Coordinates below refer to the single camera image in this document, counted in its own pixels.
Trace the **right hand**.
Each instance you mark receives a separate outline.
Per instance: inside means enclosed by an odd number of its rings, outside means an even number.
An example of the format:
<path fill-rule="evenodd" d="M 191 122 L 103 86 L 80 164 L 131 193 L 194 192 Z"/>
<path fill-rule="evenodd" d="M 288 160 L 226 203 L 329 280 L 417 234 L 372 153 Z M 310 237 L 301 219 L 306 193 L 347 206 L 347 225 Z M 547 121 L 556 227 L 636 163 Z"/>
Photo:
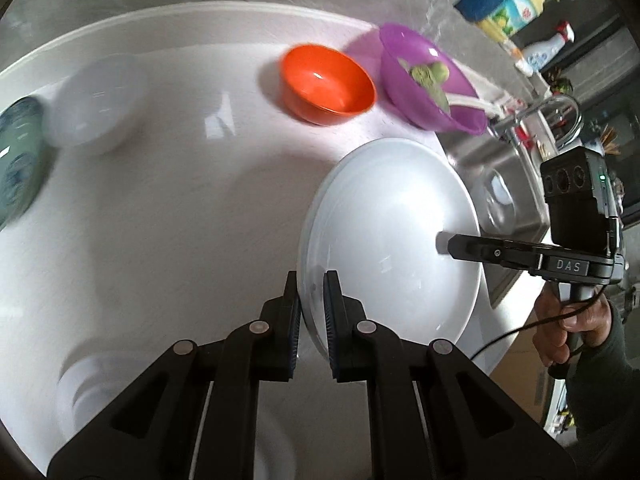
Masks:
<path fill-rule="evenodd" d="M 580 304 L 563 306 L 550 284 L 537 297 L 534 310 L 539 325 L 533 344 L 545 367 L 564 364 L 570 359 L 567 337 L 578 334 L 588 347 L 596 348 L 608 338 L 612 326 L 611 307 L 601 295 L 589 308 Z"/>

